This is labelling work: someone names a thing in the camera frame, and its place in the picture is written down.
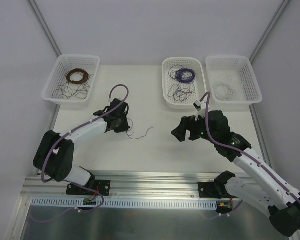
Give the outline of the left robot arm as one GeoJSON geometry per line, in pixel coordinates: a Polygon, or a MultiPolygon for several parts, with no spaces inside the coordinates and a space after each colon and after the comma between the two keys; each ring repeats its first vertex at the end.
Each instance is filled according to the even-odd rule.
{"type": "Polygon", "coordinates": [[[83,194],[91,194],[97,189],[96,177],[88,170],[74,166],[74,153],[79,147],[107,132],[128,131],[129,109],[126,102],[115,98],[109,106],[93,114],[95,119],[65,134],[47,131],[33,159],[33,166],[56,182],[71,183],[83,194]]]}

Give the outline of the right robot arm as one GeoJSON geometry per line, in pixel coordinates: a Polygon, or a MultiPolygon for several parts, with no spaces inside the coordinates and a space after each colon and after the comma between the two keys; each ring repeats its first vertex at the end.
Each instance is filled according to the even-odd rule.
{"type": "Polygon", "coordinates": [[[171,134],[179,142],[204,139],[216,151],[242,169],[256,185],[249,185],[234,173],[225,171],[214,180],[214,191],[219,197],[232,195],[248,203],[268,217],[271,225],[290,238],[300,231],[300,190],[280,177],[252,145],[241,135],[231,131],[223,112],[214,110],[206,116],[184,116],[171,134]]]}

